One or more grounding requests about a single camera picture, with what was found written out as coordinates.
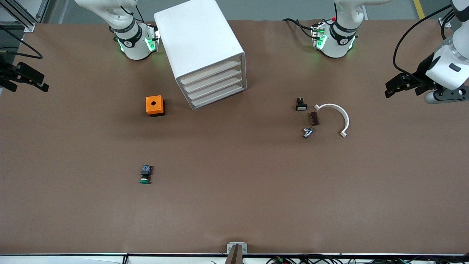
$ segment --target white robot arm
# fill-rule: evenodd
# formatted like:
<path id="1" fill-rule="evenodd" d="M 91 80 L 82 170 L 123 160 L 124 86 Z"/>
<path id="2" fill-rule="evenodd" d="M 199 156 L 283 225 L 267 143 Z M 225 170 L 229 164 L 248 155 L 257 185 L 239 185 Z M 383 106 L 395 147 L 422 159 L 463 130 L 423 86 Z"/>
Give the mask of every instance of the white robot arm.
<path id="1" fill-rule="evenodd" d="M 75 0 L 75 2 L 104 19 L 116 34 L 122 52 L 132 60 L 142 60 L 158 49 L 159 31 L 152 25 L 136 22 L 125 10 L 137 5 L 137 0 Z"/>
<path id="2" fill-rule="evenodd" d="M 469 87 L 464 85 L 469 78 L 469 1 L 451 0 L 451 5 L 461 28 L 419 64 L 413 77 L 400 73 L 387 82 L 387 98 L 415 89 L 417 95 L 434 90 L 425 95 L 429 104 L 469 100 Z"/>
<path id="3" fill-rule="evenodd" d="M 392 0 L 334 0 L 337 7 L 335 21 L 320 23 L 313 28 L 313 45 L 331 58 L 343 57 L 355 40 L 355 34 L 363 21 L 362 6 L 381 5 Z"/>

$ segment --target brown table surface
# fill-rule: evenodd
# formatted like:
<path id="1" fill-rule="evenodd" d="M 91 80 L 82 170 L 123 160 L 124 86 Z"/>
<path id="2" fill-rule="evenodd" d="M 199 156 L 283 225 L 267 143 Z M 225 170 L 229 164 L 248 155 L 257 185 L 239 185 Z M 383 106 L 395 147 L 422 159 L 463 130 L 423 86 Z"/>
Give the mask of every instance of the brown table surface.
<path id="1" fill-rule="evenodd" d="M 0 97 L 0 252 L 466 253 L 468 103 L 390 99 L 395 44 L 415 21 L 365 21 L 330 59 L 286 22 L 230 21 L 248 90 L 191 110 L 164 49 L 122 54 L 105 24 L 39 24 L 25 41 L 48 93 Z M 435 21 L 398 63 L 413 71 L 441 43 Z M 146 96 L 167 115 L 150 118 Z M 295 99 L 350 115 L 308 113 Z M 144 164 L 153 184 L 139 184 Z"/>

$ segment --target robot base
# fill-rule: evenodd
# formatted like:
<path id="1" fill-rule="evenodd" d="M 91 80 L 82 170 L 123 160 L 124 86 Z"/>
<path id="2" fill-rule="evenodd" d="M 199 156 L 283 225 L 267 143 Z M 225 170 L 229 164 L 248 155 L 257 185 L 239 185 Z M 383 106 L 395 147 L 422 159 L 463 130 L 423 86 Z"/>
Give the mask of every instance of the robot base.
<path id="1" fill-rule="evenodd" d="M 343 39 L 345 44 L 339 45 L 330 35 L 330 27 L 331 25 L 328 23 L 322 23 L 311 30 L 313 36 L 319 37 L 319 39 L 313 39 L 313 46 L 328 57 L 341 58 L 352 48 L 355 37 L 350 41 L 348 39 Z"/>
<path id="2" fill-rule="evenodd" d="M 135 61 L 143 60 L 151 53 L 157 52 L 159 45 L 159 31 L 155 31 L 155 28 L 151 25 L 136 23 L 136 30 L 133 30 L 131 34 L 136 34 L 139 27 L 142 34 L 140 34 L 139 38 L 136 39 L 134 43 L 118 39 L 121 51 L 125 53 L 129 59 Z"/>

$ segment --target small metal connector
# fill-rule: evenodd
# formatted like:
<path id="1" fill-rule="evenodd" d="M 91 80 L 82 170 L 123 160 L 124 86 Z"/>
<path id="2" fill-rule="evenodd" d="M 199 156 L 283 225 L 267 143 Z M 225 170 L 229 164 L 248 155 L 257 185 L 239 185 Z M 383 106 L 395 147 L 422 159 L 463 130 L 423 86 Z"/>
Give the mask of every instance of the small metal connector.
<path id="1" fill-rule="evenodd" d="M 309 138 L 311 134 L 314 133 L 314 129 L 313 128 L 303 128 L 303 132 L 304 132 L 304 135 L 303 137 L 304 138 Z"/>

